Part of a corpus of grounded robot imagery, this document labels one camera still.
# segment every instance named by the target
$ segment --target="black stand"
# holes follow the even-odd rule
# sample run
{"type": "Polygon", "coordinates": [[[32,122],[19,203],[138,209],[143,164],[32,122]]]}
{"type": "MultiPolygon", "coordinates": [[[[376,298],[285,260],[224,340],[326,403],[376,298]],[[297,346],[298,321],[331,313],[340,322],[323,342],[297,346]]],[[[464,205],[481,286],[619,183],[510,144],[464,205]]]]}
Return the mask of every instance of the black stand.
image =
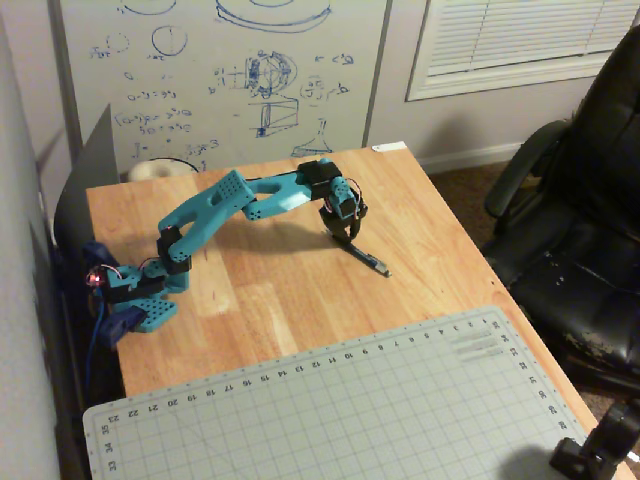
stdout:
{"type": "Polygon", "coordinates": [[[549,462],[572,480],[611,480],[640,438],[640,400],[614,403],[583,447],[560,440],[549,462]]]}

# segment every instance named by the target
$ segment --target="window blinds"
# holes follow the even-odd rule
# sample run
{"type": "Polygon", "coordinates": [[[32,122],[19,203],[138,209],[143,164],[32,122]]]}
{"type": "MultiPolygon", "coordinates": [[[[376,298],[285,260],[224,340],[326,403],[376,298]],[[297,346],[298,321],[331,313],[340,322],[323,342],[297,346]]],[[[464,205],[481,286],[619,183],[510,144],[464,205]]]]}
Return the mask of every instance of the window blinds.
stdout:
{"type": "Polygon", "coordinates": [[[608,52],[638,0],[432,0],[427,77],[608,52]]]}

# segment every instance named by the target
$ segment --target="blue cable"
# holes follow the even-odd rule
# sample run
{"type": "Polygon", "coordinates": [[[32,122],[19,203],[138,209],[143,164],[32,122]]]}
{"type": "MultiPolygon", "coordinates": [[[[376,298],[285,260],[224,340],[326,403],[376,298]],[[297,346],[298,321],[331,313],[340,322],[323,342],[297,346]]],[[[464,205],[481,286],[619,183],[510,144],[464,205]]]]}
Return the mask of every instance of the blue cable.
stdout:
{"type": "Polygon", "coordinates": [[[85,377],[84,377],[84,389],[89,392],[89,380],[91,378],[91,356],[93,354],[93,348],[96,344],[96,338],[98,337],[98,330],[100,330],[100,324],[102,323],[102,317],[104,317],[104,300],[102,299],[102,291],[96,288],[96,297],[100,298],[100,310],[98,312],[98,319],[96,325],[93,327],[93,335],[91,335],[91,343],[89,343],[89,351],[87,352],[87,362],[85,364],[85,377]]]}

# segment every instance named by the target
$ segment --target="whiteboard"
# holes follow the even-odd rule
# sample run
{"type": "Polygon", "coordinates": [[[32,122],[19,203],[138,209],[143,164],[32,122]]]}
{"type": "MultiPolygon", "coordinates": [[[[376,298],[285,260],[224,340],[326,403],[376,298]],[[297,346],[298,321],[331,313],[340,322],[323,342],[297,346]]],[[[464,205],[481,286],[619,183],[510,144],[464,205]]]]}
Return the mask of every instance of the whiteboard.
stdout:
{"type": "Polygon", "coordinates": [[[386,0],[61,0],[86,141],[118,170],[198,170],[362,146],[386,0]]]}

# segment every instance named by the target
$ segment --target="baseboard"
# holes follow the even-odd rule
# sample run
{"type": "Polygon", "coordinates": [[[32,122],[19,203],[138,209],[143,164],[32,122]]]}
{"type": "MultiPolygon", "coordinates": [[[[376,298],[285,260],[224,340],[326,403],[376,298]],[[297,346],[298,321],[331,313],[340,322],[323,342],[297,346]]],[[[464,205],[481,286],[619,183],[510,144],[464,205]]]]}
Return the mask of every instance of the baseboard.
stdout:
{"type": "Polygon", "coordinates": [[[490,163],[507,162],[520,148],[520,143],[508,143],[495,147],[467,150],[465,152],[418,158],[418,163],[428,174],[479,167],[490,163]]]}

